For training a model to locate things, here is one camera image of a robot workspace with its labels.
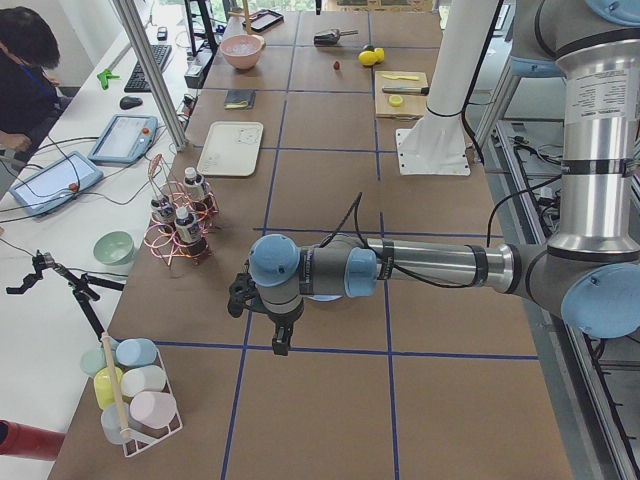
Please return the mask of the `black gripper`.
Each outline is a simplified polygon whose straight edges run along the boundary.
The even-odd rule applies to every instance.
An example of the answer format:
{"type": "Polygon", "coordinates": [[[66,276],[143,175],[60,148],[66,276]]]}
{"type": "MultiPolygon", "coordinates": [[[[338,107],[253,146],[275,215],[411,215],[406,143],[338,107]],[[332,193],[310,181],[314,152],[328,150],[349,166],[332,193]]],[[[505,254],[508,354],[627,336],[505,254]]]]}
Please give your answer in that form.
{"type": "Polygon", "coordinates": [[[272,338],[273,353],[279,356],[288,356],[294,323],[304,311],[304,302],[299,296],[285,305],[268,302],[259,293],[251,275],[247,272],[240,272],[229,286],[227,310],[233,318],[239,318],[244,310],[267,315],[275,325],[272,338]]]}

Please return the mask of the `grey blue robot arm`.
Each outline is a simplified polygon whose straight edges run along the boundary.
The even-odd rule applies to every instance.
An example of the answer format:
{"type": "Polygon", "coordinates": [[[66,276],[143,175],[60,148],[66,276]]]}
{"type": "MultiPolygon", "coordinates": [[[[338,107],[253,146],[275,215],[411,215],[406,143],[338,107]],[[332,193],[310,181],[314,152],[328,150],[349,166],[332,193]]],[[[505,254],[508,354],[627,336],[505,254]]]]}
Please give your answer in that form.
{"type": "Polygon", "coordinates": [[[371,295],[379,281],[490,287],[528,299],[583,333],[626,336],[639,326],[639,247],[629,236],[634,134],[639,124],[639,5],[522,1],[513,57],[556,65],[566,78],[561,213],[542,245],[445,245],[333,233],[300,247],[270,234],[251,247],[228,311],[267,315],[273,351],[288,353],[310,296],[371,295]]]}

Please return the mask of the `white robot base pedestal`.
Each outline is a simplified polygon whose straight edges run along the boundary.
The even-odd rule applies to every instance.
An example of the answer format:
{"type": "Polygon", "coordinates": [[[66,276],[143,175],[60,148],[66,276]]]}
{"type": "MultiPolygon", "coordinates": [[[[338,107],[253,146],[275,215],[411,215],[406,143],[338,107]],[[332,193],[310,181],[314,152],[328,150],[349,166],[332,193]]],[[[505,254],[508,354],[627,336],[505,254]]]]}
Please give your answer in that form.
{"type": "Polygon", "coordinates": [[[470,174],[463,111],[501,6],[498,0],[451,3],[424,116],[413,128],[396,131],[402,175],[470,174]]]}

